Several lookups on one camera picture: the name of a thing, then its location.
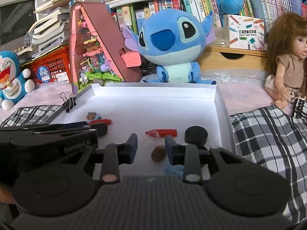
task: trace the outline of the pink blanket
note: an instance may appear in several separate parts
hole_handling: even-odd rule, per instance
[[[219,83],[229,115],[236,113],[249,112],[259,107],[272,104],[273,100],[263,90],[261,83]],[[36,105],[63,104],[59,97],[64,92],[66,97],[71,94],[70,84],[47,84],[42,85],[33,92],[27,94],[11,110],[4,111],[0,108],[0,123],[15,112],[20,107],[30,107]],[[291,113],[291,107],[284,109],[288,115]]]

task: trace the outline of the printer box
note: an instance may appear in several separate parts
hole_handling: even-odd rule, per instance
[[[224,15],[226,46],[263,51],[264,20],[248,16]]]

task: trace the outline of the black and white plaid blanket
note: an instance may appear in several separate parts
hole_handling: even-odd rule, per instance
[[[45,122],[61,105],[38,105],[21,107],[4,120],[0,127],[41,124]]]
[[[307,117],[302,117],[304,112],[307,112],[305,102],[297,102],[293,117],[275,105],[230,116],[237,154],[290,182],[292,196],[284,216],[293,223],[307,218]]]

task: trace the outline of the stitch ear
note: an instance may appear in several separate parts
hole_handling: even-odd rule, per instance
[[[122,35],[125,38],[126,47],[128,47],[131,51],[139,52],[138,36],[127,26],[124,27]]]
[[[214,31],[213,22],[214,18],[212,16],[212,11],[211,11],[210,14],[207,15],[206,18],[201,23],[206,34],[206,45],[211,44],[212,42],[215,41],[215,31]]]

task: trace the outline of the doll hair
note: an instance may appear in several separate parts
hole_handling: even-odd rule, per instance
[[[273,23],[267,39],[267,57],[270,73],[275,74],[277,69],[276,57],[281,54],[290,54],[296,37],[307,37],[307,19],[298,14],[289,12],[281,15]],[[307,76],[307,66],[305,59],[305,79]],[[301,87],[305,93],[305,79]]]

